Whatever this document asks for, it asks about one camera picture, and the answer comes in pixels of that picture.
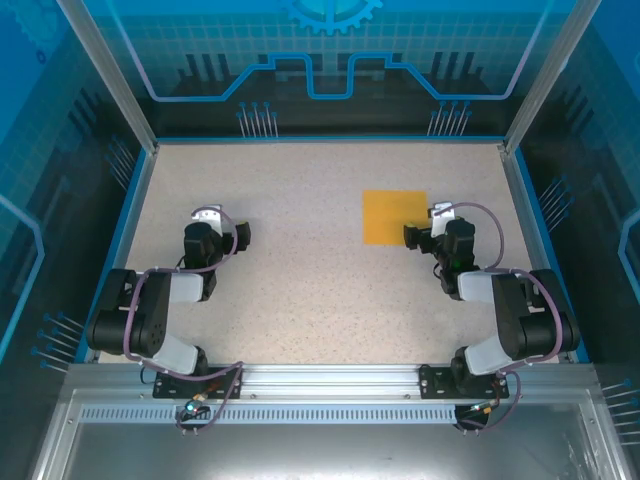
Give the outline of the orange cloth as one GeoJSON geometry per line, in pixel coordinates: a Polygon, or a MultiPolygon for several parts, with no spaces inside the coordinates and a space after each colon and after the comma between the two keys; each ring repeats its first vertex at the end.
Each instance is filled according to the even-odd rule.
{"type": "Polygon", "coordinates": [[[428,195],[416,190],[365,190],[362,194],[363,242],[404,246],[404,226],[429,227],[428,195]]]}

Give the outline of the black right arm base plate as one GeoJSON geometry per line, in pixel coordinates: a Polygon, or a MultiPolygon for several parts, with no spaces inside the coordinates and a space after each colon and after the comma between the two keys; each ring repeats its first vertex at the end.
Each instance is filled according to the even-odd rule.
{"type": "Polygon", "coordinates": [[[475,376],[465,367],[424,364],[418,370],[420,396],[423,400],[506,399],[509,388],[496,374],[475,376]]]}

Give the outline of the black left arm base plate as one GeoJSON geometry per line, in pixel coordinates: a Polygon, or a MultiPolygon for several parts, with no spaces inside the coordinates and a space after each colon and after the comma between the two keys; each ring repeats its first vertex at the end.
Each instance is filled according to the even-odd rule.
{"type": "Polygon", "coordinates": [[[170,375],[157,373],[153,384],[152,397],[155,399],[188,400],[197,394],[205,394],[208,399],[222,400],[231,390],[230,399],[239,399],[242,373],[236,369],[224,376],[207,381],[185,381],[170,375]]]}

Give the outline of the aluminium mounting rail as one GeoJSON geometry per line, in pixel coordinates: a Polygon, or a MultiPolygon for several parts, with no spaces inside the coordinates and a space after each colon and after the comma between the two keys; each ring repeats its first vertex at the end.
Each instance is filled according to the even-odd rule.
{"type": "MultiPolygon", "coordinates": [[[[147,398],[153,386],[141,383],[134,364],[82,364],[69,369],[66,395],[88,392],[106,400],[122,395],[147,398]]],[[[569,401],[599,389],[595,369],[587,364],[537,364],[519,369],[527,400],[569,401]]],[[[248,365],[238,387],[243,401],[399,401],[420,400],[434,393],[439,401],[448,390],[425,378],[417,365],[248,365]]]]}

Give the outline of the aluminium frame post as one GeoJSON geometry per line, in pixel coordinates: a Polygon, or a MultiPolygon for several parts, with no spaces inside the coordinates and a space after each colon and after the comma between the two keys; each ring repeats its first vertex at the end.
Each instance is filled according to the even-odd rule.
{"type": "Polygon", "coordinates": [[[507,131],[505,144],[501,149],[503,162],[515,155],[515,150],[566,67],[601,2],[602,0],[576,0],[507,131]]]}
{"type": "Polygon", "coordinates": [[[157,150],[157,139],[133,91],[82,0],[56,0],[124,119],[147,153],[157,150]]]}

